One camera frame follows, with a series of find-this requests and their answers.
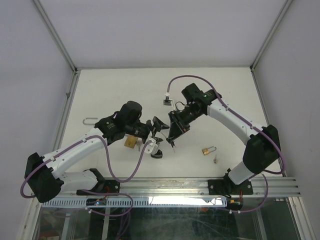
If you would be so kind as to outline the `medium brass padlock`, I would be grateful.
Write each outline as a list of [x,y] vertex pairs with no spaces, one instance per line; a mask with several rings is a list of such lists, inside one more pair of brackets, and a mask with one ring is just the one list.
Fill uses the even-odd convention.
[[124,146],[127,148],[134,149],[138,141],[138,137],[133,136],[133,135],[128,135],[125,142]]

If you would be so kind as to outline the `large brass padlock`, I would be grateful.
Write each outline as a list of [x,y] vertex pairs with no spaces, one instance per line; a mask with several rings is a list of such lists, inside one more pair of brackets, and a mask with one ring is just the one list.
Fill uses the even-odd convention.
[[98,121],[97,117],[85,117],[82,120],[82,124],[85,126],[94,126],[97,121]]

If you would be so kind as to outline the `black padlock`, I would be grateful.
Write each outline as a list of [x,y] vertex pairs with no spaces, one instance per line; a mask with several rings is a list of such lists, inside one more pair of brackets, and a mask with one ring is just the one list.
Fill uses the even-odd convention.
[[161,137],[157,137],[156,134],[157,134],[156,131],[152,131],[151,135],[148,138],[148,141],[150,141],[151,143],[154,143],[154,144],[161,143],[163,141],[163,139]]

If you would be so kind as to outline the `black headed key pair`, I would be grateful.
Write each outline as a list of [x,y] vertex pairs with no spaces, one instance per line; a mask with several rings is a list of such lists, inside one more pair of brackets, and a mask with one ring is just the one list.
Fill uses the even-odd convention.
[[[164,133],[160,132],[160,134],[161,134],[165,139],[167,139],[167,136],[166,136]],[[175,143],[174,143],[174,142],[171,142],[171,143],[170,143],[170,146],[171,146],[173,152],[176,153]]]

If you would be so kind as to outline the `silver key bunch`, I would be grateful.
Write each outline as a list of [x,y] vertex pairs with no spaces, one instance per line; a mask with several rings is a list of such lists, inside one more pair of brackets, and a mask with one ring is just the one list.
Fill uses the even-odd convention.
[[138,140],[138,141],[136,142],[136,146],[137,146],[138,151],[140,152],[140,151],[141,151],[141,148],[142,148],[142,146],[143,146],[143,142],[142,142],[141,140]]

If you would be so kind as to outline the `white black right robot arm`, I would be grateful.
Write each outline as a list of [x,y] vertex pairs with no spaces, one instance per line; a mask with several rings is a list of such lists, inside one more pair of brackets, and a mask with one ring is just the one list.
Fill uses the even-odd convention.
[[239,193],[245,181],[263,172],[280,157],[279,134],[273,125],[253,124],[222,104],[221,95],[214,90],[203,92],[195,83],[186,86],[181,93],[186,99],[186,106],[168,113],[170,128],[166,140],[169,144],[173,146],[177,138],[190,130],[191,122],[206,115],[227,127],[245,145],[242,161],[213,185],[215,194],[229,198]]

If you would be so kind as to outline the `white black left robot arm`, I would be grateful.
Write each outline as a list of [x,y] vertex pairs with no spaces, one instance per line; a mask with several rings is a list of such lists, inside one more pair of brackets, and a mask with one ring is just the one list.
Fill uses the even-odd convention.
[[99,149],[107,151],[109,145],[125,136],[141,139],[141,156],[150,154],[155,157],[159,154],[158,145],[162,139],[156,137],[156,133],[169,129],[169,126],[157,117],[141,122],[142,109],[139,103],[128,101],[119,111],[100,119],[87,133],[66,147],[45,155],[37,152],[30,155],[20,187],[21,196],[28,198],[24,193],[25,186],[30,187],[31,197],[37,198],[40,203],[46,203],[64,192],[79,195],[116,193],[115,184],[108,184],[96,168],[80,172],[67,170]]

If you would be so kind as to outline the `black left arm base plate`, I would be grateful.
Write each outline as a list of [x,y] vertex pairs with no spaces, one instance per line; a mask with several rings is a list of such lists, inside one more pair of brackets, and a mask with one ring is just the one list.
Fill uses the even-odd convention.
[[79,189],[76,191],[78,196],[88,196],[86,191],[94,192],[100,195],[120,192],[120,183],[112,179],[98,180],[97,184],[91,189]]

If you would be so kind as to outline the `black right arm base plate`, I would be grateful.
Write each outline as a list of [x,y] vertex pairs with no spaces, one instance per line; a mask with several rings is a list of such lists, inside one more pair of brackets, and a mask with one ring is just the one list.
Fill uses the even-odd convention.
[[232,196],[253,195],[253,187],[250,181],[245,180],[243,183],[236,185],[230,180],[209,179],[207,181],[209,195],[219,195],[226,198]]

